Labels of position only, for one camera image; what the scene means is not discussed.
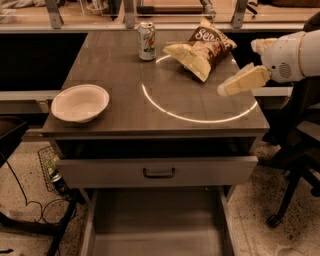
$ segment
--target drawer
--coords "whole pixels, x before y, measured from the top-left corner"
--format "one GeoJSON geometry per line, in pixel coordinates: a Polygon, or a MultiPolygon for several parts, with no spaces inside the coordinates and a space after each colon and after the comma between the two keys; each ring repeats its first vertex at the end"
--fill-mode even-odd
{"type": "Polygon", "coordinates": [[[235,185],[247,181],[255,156],[59,160],[70,188],[235,185]]]}
{"type": "Polygon", "coordinates": [[[237,256],[221,187],[97,189],[81,256],[237,256]]]}

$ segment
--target floor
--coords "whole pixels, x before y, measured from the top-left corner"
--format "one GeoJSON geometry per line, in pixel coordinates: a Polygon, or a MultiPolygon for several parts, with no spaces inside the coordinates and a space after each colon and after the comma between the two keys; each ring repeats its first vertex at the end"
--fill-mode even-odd
{"type": "MultiPolygon", "coordinates": [[[[0,169],[1,207],[10,209],[13,217],[38,220],[40,207],[31,201],[40,202],[43,208],[49,204],[43,214],[48,222],[57,222],[64,214],[67,203],[64,200],[50,203],[63,198],[55,191],[49,192],[43,178],[38,152],[47,146],[46,141],[25,140],[9,158],[30,202],[27,206],[8,165],[0,169]]],[[[270,159],[277,150],[277,147],[261,142],[256,155],[260,159],[270,159]]],[[[299,183],[283,223],[275,229],[265,224],[266,219],[277,212],[286,183],[281,170],[257,165],[248,182],[235,189],[229,210],[240,256],[320,255],[320,199],[311,196],[310,187],[305,182],[299,183]]],[[[56,255],[79,255],[85,217],[85,206],[78,204],[56,255]]],[[[0,251],[12,249],[10,256],[46,255],[50,243],[49,236],[0,231],[0,251]]]]}

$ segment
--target black cable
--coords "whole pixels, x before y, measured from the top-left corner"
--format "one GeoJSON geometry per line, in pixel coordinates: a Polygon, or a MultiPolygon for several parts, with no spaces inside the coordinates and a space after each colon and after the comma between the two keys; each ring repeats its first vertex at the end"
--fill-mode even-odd
{"type": "Polygon", "coordinates": [[[41,215],[42,215],[42,204],[41,204],[40,202],[38,202],[38,201],[29,201],[29,202],[28,202],[28,198],[27,198],[27,196],[26,196],[26,193],[24,192],[24,190],[23,190],[23,188],[22,188],[22,185],[21,185],[21,183],[20,183],[17,175],[16,175],[15,172],[13,171],[13,168],[12,168],[12,166],[10,165],[8,159],[5,157],[4,154],[2,154],[1,151],[0,151],[0,155],[1,155],[1,157],[3,158],[3,160],[7,163],[7,165],[9,166],[9,169],[10,169],[11,173],[13,174],[14,178],[16,179],[16,181],[17,181],[17,183],[18,183],[18,185],[19,185],[19,187],[20,187],[20,190],[21,190],[21,192],[22,192],[22,195],[23,195],[23,197],[24,197],[26,206],[28,206],[30,203],[35,203],[35,204],[40,205],[40,212],[41,212],[40,218],[39,218],[38,220],[35,220],[35,222],[39,222],[39,221],[41,220],[41,215]]]}
{"type": "MultiPolygon", "coordinates": [[[[64,199],[64,198],[58,198],[58,199],[54,199],[54,200],[50,201],[49,203],[47,203],[45,207],[43,207],[43,205],[42,205],[40,202],[38,202],[38,201],[34,201],[34,200],[28,201],[27,195],[26,195],[26,193],[24,192],[24,190],[23,190],[23,188],[22,188],[22,185],[21,185],[21,183],[20,183],[20,181],[19,181],[16,173],[13,171],[13,168],[12,168],[12,166],[10,165],[8,159],[5,157],[5,155],[4,155],[1,151],[0,151],[0,155],[1,155],[1,157],[3,158],[3,160],[7,163],[7,165],[8,165],[8,167],[9,167],[11,173],[13,174],[15,180],[17,181],[17,183],[18,183],[18,185],[19,185],[19,188],[20,188],[20,190],[21,190],[21,192],[22,192],[22,195],[23,195],[23,197],[24,197],[26,206],[28,206],[30,203],[36,203],[36,204],[40,205],[40,217],[39,217],[38,220],[35,220],[35,222],[39,223],[40,220],[43,220],[46,224],[59,224],[62,219],[61,219],[59,222],[57,222],[57,223],[50,223],[50,222],[48,222],[48,221],[45,219],[45,217],[44,217],[45,210],[47,209],[47,207],[48,207],[50,204],[52,204],[52,203],[54,203],[54,202],[56,202],[56,201],[65,201],[65,202],[70,202],[70,201],[69,201],[69,200],[66,200],[66,199],[64,199]]],[[[75,208],[75,211],[74,211],[74,215],[72,216],[72,218],[70,219],[70,221],[75,217],[75,215],[76,215],[76,208],[75,208]]]]}

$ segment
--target snack bag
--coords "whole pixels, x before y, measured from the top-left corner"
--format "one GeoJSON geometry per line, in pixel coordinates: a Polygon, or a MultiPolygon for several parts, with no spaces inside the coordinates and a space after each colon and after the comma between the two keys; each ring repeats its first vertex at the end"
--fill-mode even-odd
{"type": "Polygon", "coordinates": [[[169,45],[163,51],[205,82],[211,68],[236,47],[234,41],[203,19],[187,43],[169,45]]]}

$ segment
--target chair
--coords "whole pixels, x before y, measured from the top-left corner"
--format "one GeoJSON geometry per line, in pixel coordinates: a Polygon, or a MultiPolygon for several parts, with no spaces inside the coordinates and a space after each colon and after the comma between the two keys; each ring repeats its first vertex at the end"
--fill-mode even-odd
{"type": "MultiPolygon", "coordinates": [[[[27,122],[20,118],[15,116],[0,116],[0,167],[7,162],[9,156],[19,146],[27,130],[27,122]]],[[[79,192],[77,190],[74,191],[65,215],[59,224],[18,221],[7,217],[0,211],[0,228],[5,231],[19,231],[53,236],[47,256],[54,256],[79,198],[79,192]]],[[[0,254],[10,252],[11,250],[0,251],[0,254]]]]}
{"type": "MultiPolygon", "coordinates": [[[[319,28],[320,12],[305,23],[304,31],[319,28]]],[[[270,130],[263,140],[279,144],[280,150],[271,161],[260,164],[289,171],[280,209],[267,220],[270,227],[281,223],[300,178],[312,186],[313,196],[320,196],[320,180],[313,173],[320,172],[320,141],[314,136],[320,135],[320,110],[310,108],[317,103],[320,103],[320,77],[306,78],[293,84],[288,103],[269,120],[270,130]]]]}

